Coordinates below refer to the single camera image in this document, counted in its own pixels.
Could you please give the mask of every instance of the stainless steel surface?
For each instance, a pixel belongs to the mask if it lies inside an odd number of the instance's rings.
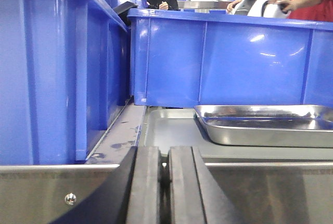
[[[115,165],[0,166],[0,223],[50,223],[72,206],[69,192],[82,202]]]
[[[252,224],[331,224],[333,163],[206,164]]]
[[[316,105],[199,105],[210,139],[224,145],[333,147],[333,109]]]
[[[171,146],[196,146],[209,161],[333,160],[333,148],[231,146],[213,143],[193,109],[149,111],[139,145],[158,146],[166,157]]]
[[[146,106],[130,101],[89,155],[86,164],[119,164],[138,144]]]
[[[180,9],[226,9],[231,1],[204,2],[204,1],[178,1]]]

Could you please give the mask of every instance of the white machine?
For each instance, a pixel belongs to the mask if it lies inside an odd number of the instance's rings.
[[[284,13],[281,5],[269,4],[268,1],[243,0],[235,6],[231,14],[270,18],[286,18],[290,14],[290,11]]]

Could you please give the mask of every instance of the screw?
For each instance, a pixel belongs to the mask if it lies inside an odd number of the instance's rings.
[[[73,206],[76,202],[76,195],[73,193],[67,194],[65,196],[65,202],[69,206]]]

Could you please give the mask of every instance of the stainless steel tray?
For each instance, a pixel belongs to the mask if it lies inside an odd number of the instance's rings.
[[[333,147],[333,109],[317,105],[199,105],[209,138],[224,145]]]
[[[140,146],[158,146],[166,159],[172,146],[195,146],[207,163],[332,160],[333,148],[220,145],[211,141],[193,108],[155,109],[144,119]]]

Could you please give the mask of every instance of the hand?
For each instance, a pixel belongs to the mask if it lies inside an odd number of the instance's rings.
[[[228,6],[227,6],[227,13],[231,13],[231,11],[233,11],[233,8],[239,4],[241,1],[243,0],[234,0],[233,2],[229,3]]]
[[[294,11],[298,9],[298,5],[295,1],[293,0],[269,0],[269,4],[280,4],[281,5],[281,10],[284,13],[287,13],[289,10]]]
[[[159,9],[168,10],[169,9],[168,3],[167,2],[162,2],[159,6]]]

